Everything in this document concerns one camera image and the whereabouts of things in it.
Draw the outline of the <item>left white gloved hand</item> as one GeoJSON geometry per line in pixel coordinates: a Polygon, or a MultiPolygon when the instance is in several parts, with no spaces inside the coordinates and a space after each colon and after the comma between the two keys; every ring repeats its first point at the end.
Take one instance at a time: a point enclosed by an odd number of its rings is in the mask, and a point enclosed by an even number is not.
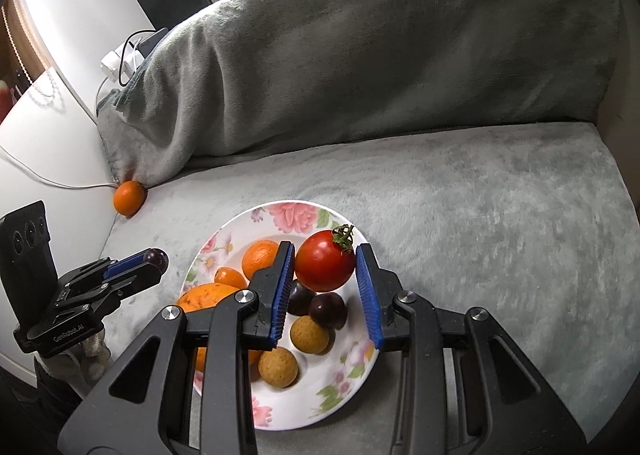
{"type": "Polygon", "coordinates": [[[84,399],[110,368],[111,351],[105,343],[105,331],[82,340],[70,349],[44,359],[36,360],[54,379],[64,381],[84,399]]]}

